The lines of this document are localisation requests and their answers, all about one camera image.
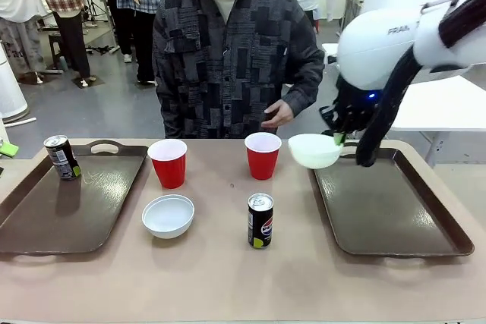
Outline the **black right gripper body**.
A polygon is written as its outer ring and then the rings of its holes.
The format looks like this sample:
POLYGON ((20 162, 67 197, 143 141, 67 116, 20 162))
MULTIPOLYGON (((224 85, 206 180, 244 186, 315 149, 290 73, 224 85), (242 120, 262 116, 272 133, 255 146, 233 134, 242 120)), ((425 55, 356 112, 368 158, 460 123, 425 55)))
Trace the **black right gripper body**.
POLYGON ((361 90, 341 75, 337 78, 336 87, 338 94, 334 100, 334 131, 341 134, 363 131, 371 122, 379 104, 380 90, 361 90))

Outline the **person's left hand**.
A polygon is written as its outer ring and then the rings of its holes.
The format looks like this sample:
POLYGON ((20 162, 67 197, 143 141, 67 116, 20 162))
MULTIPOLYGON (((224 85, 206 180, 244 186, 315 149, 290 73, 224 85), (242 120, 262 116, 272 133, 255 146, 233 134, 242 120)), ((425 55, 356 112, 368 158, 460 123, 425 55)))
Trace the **person's left hand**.
POLYGON ((294 113, 289 104, 283 100, 278 100, 264 110, 264 120, 261 123, 261 127, 277 129, 293 119, 294 113))

